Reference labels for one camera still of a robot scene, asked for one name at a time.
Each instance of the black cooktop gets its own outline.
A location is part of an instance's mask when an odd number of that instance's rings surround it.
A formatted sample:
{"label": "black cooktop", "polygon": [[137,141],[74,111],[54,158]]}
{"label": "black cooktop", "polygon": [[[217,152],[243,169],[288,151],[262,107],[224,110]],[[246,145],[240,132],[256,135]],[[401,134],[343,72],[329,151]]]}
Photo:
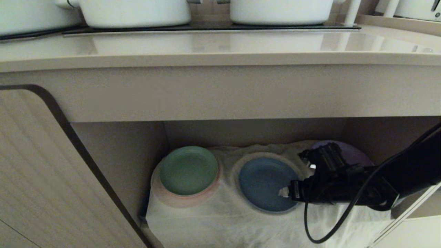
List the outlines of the black cooktop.
{"label": "black cooktop", "polygon": [[0,41],[6,40],[17,40],[17,39],[33,39],[38,37],[43,37],[51,34],[62,33],[70,30],[83,29],[83,26],[73,26],[73,27],[65,27],[65,28],[57,28],[51,30],[37,31],[37,32],[29,32],[23,34],[10,34],[10,35],[0,35]]}
{"label": "black cooktop", "polygon": [[361,27],[345,26],[340,23],[325,23],[320,25],[304,25],[304,26],[261,26],[261,25],[239,25],[231,22],[220,23],[192,23],[180,26],[166,27],[148,27],[148,28],[109,28],[98,29],[84,26],[74,26],[60,29],[52,29],[38,32],[29,32],[24,34],[13,34],[0,36],[0,41],[9,41],[17,39],[33,39],[44,37],[51,34],[63,35],[82,35],[82,34],[105,34],[105,33],[149,33],[149,32],[210,32],[210,31],[258,31],[258,30],[316,30],[316,31],[354,31]]}
{"label": "black cooktop", "polygon": [[357,26],[345,26],[340,23],[325,23],[321,25],[304,26],[260,26],[239,25],[230,22],[224,23],[192,23],[181,26],[149,27],[149,28],[83,28],[63,32],[64,35],[74,34],[99,34],[99,33],[137,33],[137,32],[201,32],[201,31],[241,31],[241,30],[358,30]]}

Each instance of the stacked plates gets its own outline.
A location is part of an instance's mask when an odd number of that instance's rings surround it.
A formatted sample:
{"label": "stacked plates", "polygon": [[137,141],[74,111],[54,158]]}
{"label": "stacked plates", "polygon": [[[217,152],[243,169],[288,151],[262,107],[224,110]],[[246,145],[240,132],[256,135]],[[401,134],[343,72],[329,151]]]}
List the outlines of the stacked plates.
{"label": "stacked plates", "polygon": [[165,157],[152,176],[152,191],[171,207],[191,207],[217,189],[221,168],[202,147],[183,147]]}

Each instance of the white appliance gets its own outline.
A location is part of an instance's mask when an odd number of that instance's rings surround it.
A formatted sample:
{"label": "white appliance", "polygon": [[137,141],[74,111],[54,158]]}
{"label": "white appliance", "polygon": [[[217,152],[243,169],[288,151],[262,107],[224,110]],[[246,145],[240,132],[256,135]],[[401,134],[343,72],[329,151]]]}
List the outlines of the white appliance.
{"label": "white appliance", "polygon": [[218,0],[230,3],[234,23],[251,25],[314,25],[329,19],[333,0]]}
{"label": "white appliance", "polygon": [[[377,8],[378,13],[384,13],[389,0],[380,0]],[[395,11],[395,16],[441,22],[440,0],[401,0]]]}
{"label": "white appliance", "polygon": [[0,35],[44,31],[79,23],[81,19],[75,9],[59,8],[54,0],[0,1]]}
{"label": "white appliance", "polygon": [[189,3],[202,0],[56,0],[64,8],[81,8],[94,28],[174,26],[191,20]]}

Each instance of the wooden cabinet door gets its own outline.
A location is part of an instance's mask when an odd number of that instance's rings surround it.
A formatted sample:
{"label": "wooden cabinet door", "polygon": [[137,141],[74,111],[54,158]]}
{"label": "wooden cabinet door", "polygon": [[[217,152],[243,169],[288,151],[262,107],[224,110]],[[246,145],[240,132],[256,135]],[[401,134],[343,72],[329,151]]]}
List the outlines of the wooden cabinet door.
{"label": "wooden cabinet door", "polygon": [[39,248],[35,243],[0,221],[0,247]]}
{"label": "wooden cabinet door", "polygon": [[42,248],[149,247],[38,86],[0,87],[0,220]]}

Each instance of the white cloth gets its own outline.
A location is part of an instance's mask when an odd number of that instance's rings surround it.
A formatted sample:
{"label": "white cloth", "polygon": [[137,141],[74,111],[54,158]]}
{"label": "white cloth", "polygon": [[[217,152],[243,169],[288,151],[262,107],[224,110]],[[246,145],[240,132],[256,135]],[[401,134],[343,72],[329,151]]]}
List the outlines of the white cloth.
{"label": "white cloth", "polygon": [[[315,141],[245,148],[213,147],[224,173],[217,191],[200,205],[173,208],[150,194],[147,223],[165,248],[364,248],[390,222],[390,211],[378,212],[355,206],[338,232],[323,244],[313,244],[304,230],[304,204],[285,214],[267,214],[253,208],[241,195],[237,176],[244,157],[273,153],[297,166],[302,178],[312,175],[298,153]],[[313,238],[322,238],[340,218],[347,204],[308,206],[308,225]]]}

